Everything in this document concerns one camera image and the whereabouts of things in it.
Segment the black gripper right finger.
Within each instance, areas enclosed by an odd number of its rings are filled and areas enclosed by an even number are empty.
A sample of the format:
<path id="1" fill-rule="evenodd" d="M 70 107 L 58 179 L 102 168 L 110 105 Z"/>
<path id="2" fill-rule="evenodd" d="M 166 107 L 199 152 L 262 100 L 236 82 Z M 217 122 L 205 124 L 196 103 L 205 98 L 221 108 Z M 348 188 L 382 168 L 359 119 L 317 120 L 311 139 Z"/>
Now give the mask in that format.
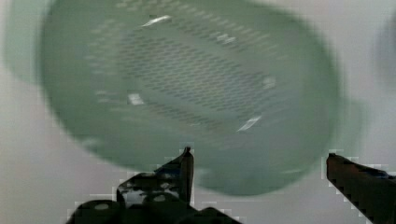
<path id="1" fill-rule="evenodd" d="M 394 175 L 330 153 L 326 176 L 373 224 L 395 224 Z"/>

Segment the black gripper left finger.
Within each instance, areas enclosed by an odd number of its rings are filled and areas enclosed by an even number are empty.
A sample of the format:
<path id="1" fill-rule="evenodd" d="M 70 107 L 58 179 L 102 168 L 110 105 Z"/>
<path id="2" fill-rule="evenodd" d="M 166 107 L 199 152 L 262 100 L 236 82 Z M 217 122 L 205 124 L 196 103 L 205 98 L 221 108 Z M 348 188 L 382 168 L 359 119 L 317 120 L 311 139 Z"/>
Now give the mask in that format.
<path id="1" fill-rule="evenodd" d="M 242 224 L 214 207 L 191 206 L 194 157 L 185 147 L 150 173 L 119 184 L 116 199 L 81 204 L 65 224 Z"/>

